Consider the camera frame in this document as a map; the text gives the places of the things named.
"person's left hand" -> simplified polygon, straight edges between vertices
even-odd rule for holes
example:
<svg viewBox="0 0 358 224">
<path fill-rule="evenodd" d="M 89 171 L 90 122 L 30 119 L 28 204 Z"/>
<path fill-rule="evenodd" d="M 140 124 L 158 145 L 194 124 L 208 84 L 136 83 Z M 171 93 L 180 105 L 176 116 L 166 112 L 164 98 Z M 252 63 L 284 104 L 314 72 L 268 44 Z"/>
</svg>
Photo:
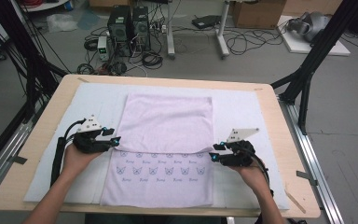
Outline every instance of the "person's left hand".
<svg viewBox="0 0 358 224">
<path fill-rule="evenodd" d="M 78 176 L 92 160 L 101 154 L 102 152 L 86 154 L 79 151 L 74 144 L 69 145 L 63 157 L 62 175 Z"/>
</svg>

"white board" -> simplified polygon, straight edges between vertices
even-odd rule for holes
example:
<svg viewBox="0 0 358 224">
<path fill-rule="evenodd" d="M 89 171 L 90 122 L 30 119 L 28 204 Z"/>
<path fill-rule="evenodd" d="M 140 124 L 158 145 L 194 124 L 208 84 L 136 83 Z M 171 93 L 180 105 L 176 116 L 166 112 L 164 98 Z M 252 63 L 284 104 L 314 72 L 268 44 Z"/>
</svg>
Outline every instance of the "white board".
<svg viewBox="0 0 358 224">
<path fill-rule="evenodd" d="M 290 16 L 281 16 L 278 21 L 278 25 L 284 24 L 292 18 L 293 17 Z M 284 44 L 289 49 L 289 52 L 310 53 L 310 43 L 307 42 L 302 35 L 299 35 L 296 31 L 286 31 L 286 29 L 282 28 L 282 26 L 278 27 L 277 29 L 280 33 L 282 33 Z M 338 40 L 335 46 L 330 50 L 328 55 L 350 56 L 351 53 Z"/>
<path fill-rule="evenodd" d="M 51 164 L 58 137 L 63 136 L 73 122 L 87 118 L 92 114 L 103 126 L 116 129 L 124 109 L 126 97 L 130 92 L 212 97 L 213 139 L 215 143 L 226 141 L 233 128 L 258 128 L 259 132 L 249 136 L 247 140 L 254 145 L 256 155 L 264 161 L 269 169 L 271 188 L 275 191 L 274 199 L 278 207 L 289 209 L 278 164 L 254 92 L 94 83 L 83 83 L 77 89 L 72 103 L 68 106 L 53 139 L 42 156 L 24 201 L 39 202 L 48 191 Z M 65 199 L 66 202 L 100 202 L 110 155 L 111 152 L 106 152 L 91 162 L 71 187 Z M 253 192 L 244 184 L 241 177 L 231 169 L 215 163 L 213 182 L 212 207 L 259 207 Z"/>
</svg>

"wooden table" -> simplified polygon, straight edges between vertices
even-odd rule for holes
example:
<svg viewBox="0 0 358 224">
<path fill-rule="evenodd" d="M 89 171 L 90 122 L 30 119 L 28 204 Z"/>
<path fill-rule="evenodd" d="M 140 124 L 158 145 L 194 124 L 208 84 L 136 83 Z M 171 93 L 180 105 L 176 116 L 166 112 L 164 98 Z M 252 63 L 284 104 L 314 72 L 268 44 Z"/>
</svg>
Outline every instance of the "wooden table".
<svg viewBox="0 0 358 224">
<path fill-rule="evenodd" d="M 278 104 L 273 89 L 268 84 L 235 83 L 202 80 L 163 79 L 145 77 L 97 77 L 66 76 L 48 103 L 41 118 L 24 144 L 19 156 L 28 159 L 21 165 L 13 163 L 0 186 L 0 210 L 32 210 L 35 203 L 23 201 L 43 151 L 53 137 L 54 131 L 66 108 L 71 103 L 80 83 L 112 83 L 162 87 L 184 87 L 214 90 L 254 91 L 260 103 L 267 125 L 270 142 L 282 175 L 282 181 L 290 209 L 282 211 L 284 217 L 318 217 L 320 208 L 307 179 L 296 176 L 296 171 L 304 172 L 292 135 Z M 64 212 L 159 214 L 222 217 L 256 217 L 259 211 L 232 208 L 166 208 L 149 209 L 128 206 L 100 206 L 98 204 L 66 203 Z"/>
</svg>

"hand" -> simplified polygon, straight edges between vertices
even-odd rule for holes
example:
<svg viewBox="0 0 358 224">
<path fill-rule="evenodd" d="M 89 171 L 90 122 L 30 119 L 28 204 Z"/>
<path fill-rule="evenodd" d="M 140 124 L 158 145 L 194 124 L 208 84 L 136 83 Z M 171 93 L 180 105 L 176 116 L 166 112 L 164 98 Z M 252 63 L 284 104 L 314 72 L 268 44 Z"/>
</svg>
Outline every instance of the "hand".
<svg viewBox="0 0 358 224">
<path fill-rule="evenodd" d="M 86 154 L 79 151 L 74 144 L 69 145 L 63 157 L 62 175 L 78 176 L 92 160 L 101 154 L 102 152 Z"/>
<path fill-rule="evenodd" d="M 230 168 L 237 171 L 241 175 L 243 181 L 256 195 L 259 192 L 269 192 L 269 185 L 266 178 L 255 161 L 248 167 L 236 166 Z"/>
</svg>

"desk leg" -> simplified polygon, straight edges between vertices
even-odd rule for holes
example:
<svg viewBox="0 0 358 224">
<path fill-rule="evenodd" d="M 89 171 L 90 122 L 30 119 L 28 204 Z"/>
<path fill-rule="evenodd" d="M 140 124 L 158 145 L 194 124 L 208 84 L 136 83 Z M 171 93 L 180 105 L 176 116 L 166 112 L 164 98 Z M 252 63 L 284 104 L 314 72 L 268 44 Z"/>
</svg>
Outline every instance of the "desk leg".
<svg viewBox="0 0 358 224">
<path fill-rule="evenodd" d="M 220 21 L 220 28 L 218 30 L 216 30 L 217 40 L 219 42 L 220 49 L 222 49 L 222 59 L 225 59 L 229 55 L 228 48 L 226 45 L 226 40 L 223 37 L 223 32 L 225 31 L 225 25 L 226 25 L 226 18 L 227 18 L 227 14 L 228 14 L 228 8 L 229 8 L 229 1 L 226 0 L 223 5 L 222 19 Z"/>
<path fill-rule="evenodd" d="M 167 27 L 167 48 L 168 57 L 175 59 L 175 45 L 173 44 L 173 33 L 172 33 L 172 0 L 168 1 L 168 27 Z"/>
</svg>

